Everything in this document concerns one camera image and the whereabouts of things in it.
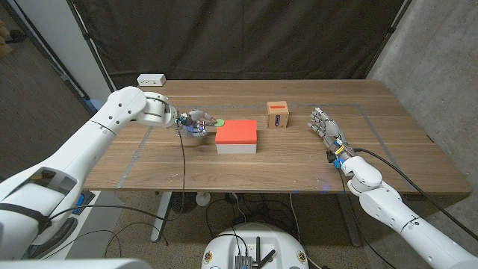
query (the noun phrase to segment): table surface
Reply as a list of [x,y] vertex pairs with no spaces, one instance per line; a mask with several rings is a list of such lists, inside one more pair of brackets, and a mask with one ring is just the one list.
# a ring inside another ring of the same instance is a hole
[[[471,186],[385,85],[374,80],[167,81],[141,87],[169,97],[180,112],[198,108],[224,120],[257,120],[256,154],[219,155],[215,128],[184,138],[186,191],[337,193],[338,171],[308,126],[320,106],[344,130],[349,145],[369,149],[431,194],[467,194]],[[286,129],[267,129],[267,101],[287,101]],[[381,161],[360,152],[403,194],[414,188]],[[95,166],[85,189],[180,191],[183,161],[172,129],[130,122]]]

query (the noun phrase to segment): white robotic arm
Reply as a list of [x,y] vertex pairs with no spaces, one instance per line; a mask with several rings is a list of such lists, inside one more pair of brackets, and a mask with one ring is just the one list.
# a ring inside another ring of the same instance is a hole
[[345,176],[352,176],[347,186],[359,197],[361,207],[370,216],[400,234],[433,268],[476,268],[478,258],[460,247],[406,206],[382,174],[357,156],[345,140],[338,124],[319,108],[311,114],[308,126],[323,139],[327,158]]
[[[59,230],[69,213],[53,220],[48,216],[76,204],[88,174],[126,123],[136,118],[144,125],[169,128],[174,124],[177,129],[186,122],[178,115],[167,97],[125,87],[112,93],[105,105],[52,156],[3,181],[0,260],[20,259],[30,244],[43,244]],[[198,132],[196,121],[189,124],[183,129]]]

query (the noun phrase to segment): small wooden block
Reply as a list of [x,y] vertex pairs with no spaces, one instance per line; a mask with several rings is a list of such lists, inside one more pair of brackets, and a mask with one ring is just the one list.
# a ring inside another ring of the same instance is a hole
[[267,102],[267,127],[271,129],[287,127],[289,108],[286,101]]

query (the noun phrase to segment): black curtain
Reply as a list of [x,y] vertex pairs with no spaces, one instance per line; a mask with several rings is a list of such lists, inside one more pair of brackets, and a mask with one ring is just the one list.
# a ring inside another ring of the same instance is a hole
[[118,88],[167,79],[364,78],[403,0],[75,0]]

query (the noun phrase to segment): white power strip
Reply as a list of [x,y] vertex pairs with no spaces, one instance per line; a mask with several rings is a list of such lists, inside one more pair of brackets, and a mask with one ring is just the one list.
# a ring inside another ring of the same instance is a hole
[[140,86],[163,86],[166,77],[164,74],[141,74],[136,80]]

